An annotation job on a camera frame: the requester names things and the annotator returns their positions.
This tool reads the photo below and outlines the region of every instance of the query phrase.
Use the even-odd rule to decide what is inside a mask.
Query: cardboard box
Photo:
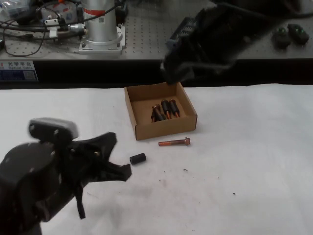
[[[152,106],[163,99],[174,99],[180,117],[151,123]],[[197,113],[180,83],[169,86],[166,83],[125,87],[125,100],[136,140],[193,131],[197,125]]]

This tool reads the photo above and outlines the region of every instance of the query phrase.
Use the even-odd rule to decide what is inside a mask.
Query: black cable
[[[3,44],[4,44],[4,50],[5,50],[5,52],[6,52],[8,55],[15,56],[15,57],[26,57],[26,56],[34,55],[34,54],[36,54],[36,53],[40,50],[41,46],[42,46],[43,43],[44,43],[45,32],[44,32],[43,38],[42,38],[42,40],[41,40],[41,42],[40,42],[40,45],[39,45],[38,49],[37,49],[35,52],[30,53],[30,54],[27,54],[27,55],[14,55],[14,54],[11,54],[10,52],[8,52],[8,51],[7,51],[7,48],[6,48],[6,44],[5,44],[5,30],[6,30],[6,28],[7,28],[8,26],[9,26],[9,25],[7,24],[7,26],[3,29],[3,38],[2,38],[2,39],[3,39]]]
[[[241,13],[243,13],[245,15],[253,16],[253,17],[256,17],[256,18],[259,18],[259,19],[262,19],[262,20],[266,20],[266,21],[304,19],[304,18],[313,17],[313,12],[303,13],[303,14],[297,14],[295,12],[292,12],[291,14],[288,14],[285,17],[284,16],[282,16],[282,17],[273,17],[273,16],[264,15],[264,14],[256,12],[256,11],[251,11],[251,10],[248,10],[248,9],[244,9],[244,8],[232,5],[230,3],[227,3],[227,2],[216,2],[215,4],[218,5],[218,6],[227,7],[229,9],[241,12]]]
[[[55,10],[52,10],[51,8],[47,8],[47,7],[44,7],[44,9],[46,9],[48,11],[52,11],[57,16],[57,18],[60,19],[59,14]]]
[[[245,15],[253,16],[253,17],[256,17],[256,18],[259,18],[259,19],[262,19],[262,20],[266,20],[266,21],[277,21],[277,20],[279,20],[279,18],[275,18],[275,17],[272,17],[272,16],[267,16],[267,15],[264,15],[264,14],[256,12],[256,11],[250,11],[248,9],[244,9],[244,8],[241,8],[241,7],[229,4],[227,2],[216,2],[216,5],[223,6],[223,7],[226,7],[226,8],[229,8],[229,9],[241,12],[241,13],[243,13]]]
[[[105,16],[106,14],[108,14],[109,12],[113,11],[115,8],[117,8],[118,6],[120,6],[121,4],[123,4],[125,0],[121,0],[117,5],[115,5],[114,7],[111,7],[109,10],[105,11],[104,13],[98,15],[98,16],[94,16],[94,17],[90,17],[88,19],[84,19],[84,20],[81,20],[81,21],[76,21],[76,22],[72,22],[72,23],[63,23],[63,24],[53,24],[53,25],[49,25],[49,27],[62,27],[62,26],[67,26],[67,25],[71,25],[71,24],[82,24],[84,22],[87,22],[87,21],[91,21],[91,20],[94,20],[94,19],[97,19],[101,16]],[[19,28],[19,31],[23,31],[22,28],[23,27],[30,27],[29,25],[18,25],[18,24],[12,24],[12,23],[6,23],[7,25],[10,25],[10,26],[13,26],[13,27],[18,27]],[[37,27],[37,28],[46,28],[45,25],[36,25],[34,27]]]
[[[42,38],[36,38],[33,37],[32,34],[25,34],[25,35],[14,35],[14,34],[10,34],[10,33],[5,33],[6,37],[13,37],[13,38],[19,38],[19,39],[25,39],[28,41],[40,41],[42,40]],[[69,38],[74,38],[74,37],[79,37],[82,36],[82,33],[69,33],[68,35],[64,35],[64,36],[58,36],[57,38],[44,38],[44,41],[50,41],[50,40],[60,40],[60,39],[69,39]]]

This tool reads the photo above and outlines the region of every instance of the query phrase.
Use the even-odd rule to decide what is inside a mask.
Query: black machine
[[[83,188],[90,182],[127,181],[129,164],[109,162],[115,133],[78,137],[75,123],[54,118],[30,121],[39,142],[11,149],[0,164],[0,235],[41,235],[40,222],[53,218],[73,197],[85,218]]]
[[[169,84],[199,77],[208,78],[228,70],[236,55],[285,19],[311,17],[300,14],[300,0],[214,0],[193,19],[188,35],[182,36],[165,56],[161,71]],[[306,42],[303,33],[299,41]]]

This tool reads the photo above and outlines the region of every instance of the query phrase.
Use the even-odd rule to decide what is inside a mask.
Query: copper bolt
[[[177,118],[180,117],[179,109],[177,107],[176,101],[174,99],[170,99],[169,102],[170,102],[170,107],[171,107],[172,113],[175,115],[175,117],[177,117]]]
[[[164,113],[167,116],[167,119],[172,119],[171,117],[171,107],[170,107],[170,103],[168,102],[168,100],[164,99],[161,101],[161,105],[163,108]]]
[[[166,120],[166,116],[164,114],[161,113],[161,107],[159,104],[156,104],[154,106],[152,106],[152,109],[155,113],[156,119],[159,121],[163,121]]]
[[[164,141],[164,142],[159,142],[159,146],[170,146],[170,145],[177,145],[177,144],[185,144],[185,145],[190,145],[190,139],[186,137],[184,140],[177,140],[177,141]]]
[[[151,122],[155,122],[155,121],[156,121],[155,112],[152,110],[152,114],[151,114]]]
[[[167,119],[172,119],[170,111],[166,112]]]
[[[152,109],[153,109],[153,111],[155,111],[155,113],[157,115],[161,114],[161,106],[159,104],[156,104],[156,105],[152,106]]]

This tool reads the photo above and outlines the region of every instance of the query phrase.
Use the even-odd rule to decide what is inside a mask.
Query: white cloth
[[[31,140],[27,124],[38,117],[74,121],[79,139],[115,132],[116,164],[147,156],[127,182],[86,186],[86,219],[74,199],[42,223],[43,234],[313,234],[313,87],[186,92],[199,116],[196,131],[136,141],[123,89],[0,91],[1,158]],[[157,144],[185,136],[190,146]]]

